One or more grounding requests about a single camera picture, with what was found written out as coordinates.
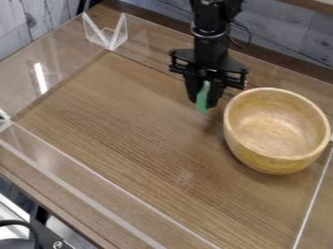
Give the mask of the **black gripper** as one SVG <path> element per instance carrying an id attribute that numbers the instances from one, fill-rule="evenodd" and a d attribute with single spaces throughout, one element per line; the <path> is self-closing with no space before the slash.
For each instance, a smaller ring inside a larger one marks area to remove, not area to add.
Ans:
<path id="1" fill-rule="evenodd" d="M 168 71 L 180 74 L 188 99 L 196 102 L 203 81 L 211 82 L 207 108 L 212 108 L 223 94 L 224 87 L 243 89 L 249 69 L 228 55 L 228 29 L 207 32 L 194 28 L 194 47 L 171 49 Z"/>

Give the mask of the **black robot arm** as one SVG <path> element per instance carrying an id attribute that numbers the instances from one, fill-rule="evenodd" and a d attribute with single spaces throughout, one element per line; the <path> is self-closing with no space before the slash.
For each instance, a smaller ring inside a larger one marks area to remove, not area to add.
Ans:
<path id="1" fill-rule="evenodd" d="M 249 68 L 228 54 L 230 24 L 243 0 L 190 0 L 194 47 L 168 51 L 168 71 L 184 79 L 188 100 L 199 112 L 216 106 L 226 88 L 243 89 Z"/>

